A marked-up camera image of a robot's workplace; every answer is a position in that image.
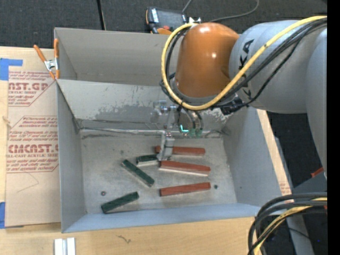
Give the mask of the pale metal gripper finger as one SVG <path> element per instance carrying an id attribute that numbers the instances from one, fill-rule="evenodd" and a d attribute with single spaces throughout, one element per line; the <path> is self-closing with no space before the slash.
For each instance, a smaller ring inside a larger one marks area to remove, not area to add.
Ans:
<path id="1" fill-rule="evenodd" d="M 158 153 L 158 160 L 164 160 L 166 158 L 166 142 L 167 137 L 165 134 L 161 136 L 160 151 Z"/>
<path id="2" fill-rule="evenodd" d="M 173 153 L 173 147 L 174 147 L 174 138 L 167 138 L 166 139 L 166 158 L 169 159 L 172 156 Z"/>

